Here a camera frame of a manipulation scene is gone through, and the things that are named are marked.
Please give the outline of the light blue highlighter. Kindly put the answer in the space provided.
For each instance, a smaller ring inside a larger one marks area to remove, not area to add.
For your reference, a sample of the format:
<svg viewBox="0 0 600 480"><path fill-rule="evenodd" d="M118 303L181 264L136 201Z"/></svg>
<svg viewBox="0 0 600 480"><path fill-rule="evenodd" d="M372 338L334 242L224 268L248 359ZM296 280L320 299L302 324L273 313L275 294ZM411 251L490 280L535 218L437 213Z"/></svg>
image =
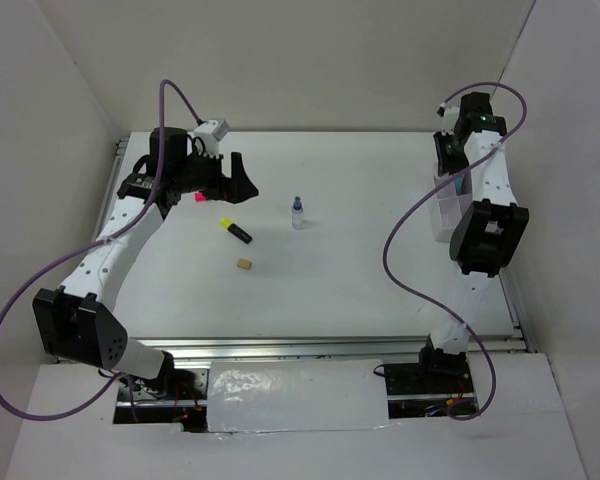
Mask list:
<svg viewBox="0 0 600 480"><path fill-rule="evenodd" d="M463 176L457 177L454 180L454 186L455 186L455 191L456 191L457 195L464 195L464 193L465 193L465 187L464 187L465 179L466 179L466 176L463 175Z"/></svg>

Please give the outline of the yellow highlighter marker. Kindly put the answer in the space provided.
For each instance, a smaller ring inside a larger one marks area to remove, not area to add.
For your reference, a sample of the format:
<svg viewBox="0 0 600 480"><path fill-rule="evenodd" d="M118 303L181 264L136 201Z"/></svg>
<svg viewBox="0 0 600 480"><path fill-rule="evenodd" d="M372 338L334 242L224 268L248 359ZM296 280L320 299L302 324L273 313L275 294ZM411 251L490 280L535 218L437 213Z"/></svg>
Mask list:
<svg viewBox="0 0 600 480"><path fill-rule="evenodd" d="M221 226L245 244L249 244L253 240L253 237L248 232L227 217L221 219Z"/></svg>

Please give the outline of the small blue cap bottle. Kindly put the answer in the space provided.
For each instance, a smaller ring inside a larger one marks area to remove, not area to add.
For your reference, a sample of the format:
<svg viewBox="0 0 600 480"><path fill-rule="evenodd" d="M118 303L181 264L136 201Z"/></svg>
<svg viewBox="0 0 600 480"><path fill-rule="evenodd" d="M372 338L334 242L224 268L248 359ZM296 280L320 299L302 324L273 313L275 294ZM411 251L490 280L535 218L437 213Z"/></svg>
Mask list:
<svg viewBox="0 0 600 480"><path fill-rule="evenodd" d="M292 227L296 230L304 228L304 209L300 196L294 198L292 204Z"/></svg>

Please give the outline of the tan eraser block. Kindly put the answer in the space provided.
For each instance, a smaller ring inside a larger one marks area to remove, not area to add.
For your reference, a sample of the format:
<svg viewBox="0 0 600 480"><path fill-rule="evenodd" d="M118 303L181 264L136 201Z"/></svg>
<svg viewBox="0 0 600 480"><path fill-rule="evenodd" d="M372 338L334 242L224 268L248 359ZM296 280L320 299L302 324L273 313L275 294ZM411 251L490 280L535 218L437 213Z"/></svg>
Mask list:
<svg viewBox="0 0 600 480"><path fill-rule="evenodd" d="M243 270L250 270L252 268L252 262L248 259L240 258L237 261L237 267Z"/></svg>

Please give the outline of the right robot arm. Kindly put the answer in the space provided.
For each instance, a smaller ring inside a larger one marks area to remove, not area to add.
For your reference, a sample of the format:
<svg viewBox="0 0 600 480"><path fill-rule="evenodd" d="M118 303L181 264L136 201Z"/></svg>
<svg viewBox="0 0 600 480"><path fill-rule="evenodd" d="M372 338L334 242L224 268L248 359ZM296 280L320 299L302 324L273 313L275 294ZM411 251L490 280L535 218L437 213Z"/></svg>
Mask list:
<svg viewBox="0 0 600 480"><path fill-rule="evenodd" d="M449 244L454 280L445 320L419 354L416 379L428 392L463 376L470 329L485 291L507 266L529 222L512 192L503 139L506 122L486 93L462 96L443 111L435 133L437 167L432 216L437 239Z"/></svg>

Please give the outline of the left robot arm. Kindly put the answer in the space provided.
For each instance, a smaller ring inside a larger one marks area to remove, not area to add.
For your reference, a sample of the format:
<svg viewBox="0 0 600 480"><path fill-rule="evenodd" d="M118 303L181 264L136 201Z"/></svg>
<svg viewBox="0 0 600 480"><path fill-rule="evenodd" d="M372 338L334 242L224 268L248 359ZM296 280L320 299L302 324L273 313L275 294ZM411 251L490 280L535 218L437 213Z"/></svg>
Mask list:
<svg viewBox="0 0 600 480"><path fill-rule="evenodd" d="M149 151L122 181L98 247L54 290L41 289L32 306L46 353L141 381L156 399L194 387L195 376L174 365L172 354L132 339L113 310L122 284L139 253L182 196L199 192L232 204L258 196L238 152L231 174L222 172L219 143L229 126L203 122L193 132L156 128Z"/></svg>

